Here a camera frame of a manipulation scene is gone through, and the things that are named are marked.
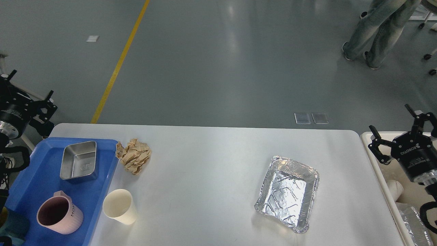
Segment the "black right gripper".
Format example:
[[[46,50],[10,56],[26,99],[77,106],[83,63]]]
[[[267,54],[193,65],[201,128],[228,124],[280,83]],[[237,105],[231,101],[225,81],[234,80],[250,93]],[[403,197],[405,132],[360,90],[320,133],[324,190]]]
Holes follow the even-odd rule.
[[[389,165],[394,158],[401,165],[409,181],[419,181],[420,176],[436,171],[436,148],[432,137],[437,137],[437,119],[432,112],[413,110],[409,104],[405,104],[405,108],[414,118],[411,133],[404,133],[389,141],[383,139],[377,129],[370,125],[373,139],[368,149],[381,164]],[[430,122],[433,127],[432,137],[422,135],[426,122]],[[382,154],[379,149],[381,145],[391,148],[391,156]]]

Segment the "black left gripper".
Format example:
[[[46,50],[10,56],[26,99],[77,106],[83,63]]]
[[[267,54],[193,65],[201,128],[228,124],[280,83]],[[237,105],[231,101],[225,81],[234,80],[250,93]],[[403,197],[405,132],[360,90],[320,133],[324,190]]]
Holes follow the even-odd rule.
[[[0,80],[1,133],[9,139],[17,139],[29,124],[42,138],[47,138],[55,127],[50,119],[58,109],[51,99],[54,91],[50,90],[43,100],[21,98],[11,85],[16,73],[17,70],[12,70],[7,78]]]

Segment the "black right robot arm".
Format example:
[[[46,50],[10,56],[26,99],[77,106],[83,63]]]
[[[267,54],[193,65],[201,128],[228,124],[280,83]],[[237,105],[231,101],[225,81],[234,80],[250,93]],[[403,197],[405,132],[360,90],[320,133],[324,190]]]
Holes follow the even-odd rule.
[[[405,108],[414,118],[411,130],[390,141],[383,139],[376,127],[370,125],[373,138],[367,148],[381,164],[389,165],[392,160],[397,160],[409,181],[424,186],[427,194],[434,198],[434,201],[421,205],[419,217],[427,229],[436,233],[436,227],[429,222],[427,212],[437,205],[437,151],[433,145],[437,135],[437,120],[432,112],[414,111],[409,104],[405,104]]]

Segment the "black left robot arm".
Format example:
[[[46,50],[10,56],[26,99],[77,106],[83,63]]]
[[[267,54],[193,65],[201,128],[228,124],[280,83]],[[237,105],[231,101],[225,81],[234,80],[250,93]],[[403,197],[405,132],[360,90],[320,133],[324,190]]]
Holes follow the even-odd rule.
[[[54,128],[50,121],[58,109],[51,99],[53,91],[45,98],[31,96],[30,92],[11,83],[16,74],[1,75],[0,90],[0,152],[1,152],[1,244],[20,246],[25,242],[29,221],[5,207],[9,196],[10,174],[25,170],[30,165],[29,147],[10,146],[14,139],[23,136],[31,126],[42,138],[47,138]]]

